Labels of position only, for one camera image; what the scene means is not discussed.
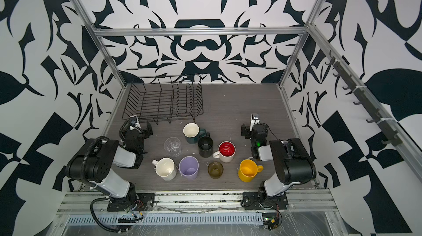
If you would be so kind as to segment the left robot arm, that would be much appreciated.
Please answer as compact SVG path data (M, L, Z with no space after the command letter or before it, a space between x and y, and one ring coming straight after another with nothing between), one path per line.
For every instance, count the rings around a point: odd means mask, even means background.
M153 135L152 125L142 128L137 116L127 119L119 130L120 140L105 136L91 138L65 167L67 177L78 180L116 199L134 197L134 185L113 169L138 169L144 159L145 139Z

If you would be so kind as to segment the white mug red inside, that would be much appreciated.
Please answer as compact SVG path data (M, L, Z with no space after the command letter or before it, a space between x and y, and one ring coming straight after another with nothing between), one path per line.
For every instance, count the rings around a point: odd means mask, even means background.
M220 159L222 162L229 163L233 160L236 153L236 147L232 142L224 141L219 147L218 151L215 152L212 157L214 159Z

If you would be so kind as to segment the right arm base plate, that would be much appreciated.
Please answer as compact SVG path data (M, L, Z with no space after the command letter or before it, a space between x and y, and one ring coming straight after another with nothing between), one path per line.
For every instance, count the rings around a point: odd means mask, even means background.
M289 202L285 194L267 197L259 192L243 192L241 206L245 210L279 209L286 210Z

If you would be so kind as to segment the yellow mug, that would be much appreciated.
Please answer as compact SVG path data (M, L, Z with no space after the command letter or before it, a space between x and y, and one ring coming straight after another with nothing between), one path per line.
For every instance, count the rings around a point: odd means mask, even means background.
M257 165L253 160L245 159L240 163L238 177L245 183L251 182L258 173L262 172L264 167Z

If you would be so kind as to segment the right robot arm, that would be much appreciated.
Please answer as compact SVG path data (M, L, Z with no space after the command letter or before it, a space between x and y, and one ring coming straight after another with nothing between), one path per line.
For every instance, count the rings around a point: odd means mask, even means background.
M259 188L263 198L280 196L291 187L306 184L317 176L315 165L300 139L268 141L269 130L264 123L241 126L241 136L251 141L252 157L274 163L275 173Z

